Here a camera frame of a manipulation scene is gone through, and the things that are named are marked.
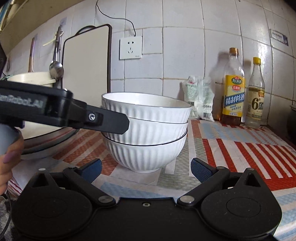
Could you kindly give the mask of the left hand pink nails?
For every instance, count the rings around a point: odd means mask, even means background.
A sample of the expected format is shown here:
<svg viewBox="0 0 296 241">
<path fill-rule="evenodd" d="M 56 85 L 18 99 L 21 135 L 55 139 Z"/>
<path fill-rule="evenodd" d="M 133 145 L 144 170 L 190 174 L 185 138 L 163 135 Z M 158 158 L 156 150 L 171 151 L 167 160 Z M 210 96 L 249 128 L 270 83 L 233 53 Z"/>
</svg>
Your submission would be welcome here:
<svg viewBox="0 0 296 241">
<path fill-rule="evenodd" d="M 11 180 L 13 174 L 12 169 L 21 161 L 21 154 L 24 148 L 24 140 L 21 133 L 18 139 L 11 144 L 6 153 L 1 155 L 0 168 L 0 194 L 4 194 L 7 190 L 8 181 Z"/>
</svg>

